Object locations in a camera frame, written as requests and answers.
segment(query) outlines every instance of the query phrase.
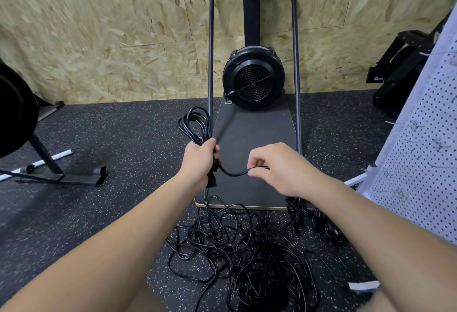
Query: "fan grille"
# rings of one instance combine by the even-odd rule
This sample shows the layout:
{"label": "fan grille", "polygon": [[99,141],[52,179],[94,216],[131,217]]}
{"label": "fan grille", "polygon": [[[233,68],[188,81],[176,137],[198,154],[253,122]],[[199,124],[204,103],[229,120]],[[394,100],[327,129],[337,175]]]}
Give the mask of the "fan grille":
{"label": "fan grille", "polygon": [[270,72],[257,64],[243,67],[234,81],[235,92],[245,101],[261,101],[273,89],[273,80]]}

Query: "osb wall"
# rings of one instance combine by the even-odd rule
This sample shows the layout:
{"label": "osb wall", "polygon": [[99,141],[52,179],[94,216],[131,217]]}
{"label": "osb wall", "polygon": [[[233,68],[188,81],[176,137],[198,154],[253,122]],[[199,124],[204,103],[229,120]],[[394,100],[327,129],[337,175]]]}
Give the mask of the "osb wall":
{"label": "osb wall", "polygon": [[[430,31],[455,0],[298,0],[301,91],[359,90],[406,29]],[[0,57],[48,101],[204,97],[209,0],[1,0]],[[216,0],[215,90],[243,47],[242,0]],[[290,0],[262,0],[262,42],[293,91]]]}

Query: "white pegboard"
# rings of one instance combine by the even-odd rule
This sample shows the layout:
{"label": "white pegboard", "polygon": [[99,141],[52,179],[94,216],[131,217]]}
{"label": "white pegboard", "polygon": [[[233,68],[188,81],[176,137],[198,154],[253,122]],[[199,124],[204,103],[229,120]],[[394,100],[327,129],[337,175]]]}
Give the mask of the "white pegboard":
{"label": "white pegboard", "polygon": [[358,192],[457,244],[457,9]]}

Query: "person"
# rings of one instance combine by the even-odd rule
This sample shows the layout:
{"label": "person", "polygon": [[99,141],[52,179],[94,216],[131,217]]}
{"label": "person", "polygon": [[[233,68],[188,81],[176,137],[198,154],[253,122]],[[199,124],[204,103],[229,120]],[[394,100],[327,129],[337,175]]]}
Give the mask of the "person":
{"label": "person", "polygon": [[[207,185],[214,151],[215,139],[189,143],[174,177],[49,266],[0,312],[158,311],[146,277],[180,214]],[[281,194],[309,200],[351,241],[381,283],[361,311],[457,311],[454,245],[325,175],[283,143],[252,150],[247,167],[258,167],[249,176]]]}

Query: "leg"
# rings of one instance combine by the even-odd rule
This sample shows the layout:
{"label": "leg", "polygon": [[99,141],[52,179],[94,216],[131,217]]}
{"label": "leg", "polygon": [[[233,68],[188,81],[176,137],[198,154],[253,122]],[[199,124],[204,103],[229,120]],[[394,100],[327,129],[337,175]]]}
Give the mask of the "leg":
{"label": "leg", "polygon": [[165,308],[159,297],[145,282],[126,312],[165,312]]}
{"label": "leg", "polygon": [[357,312],[397,312],[382,288],[376,290],[369,302],[364,304]]}

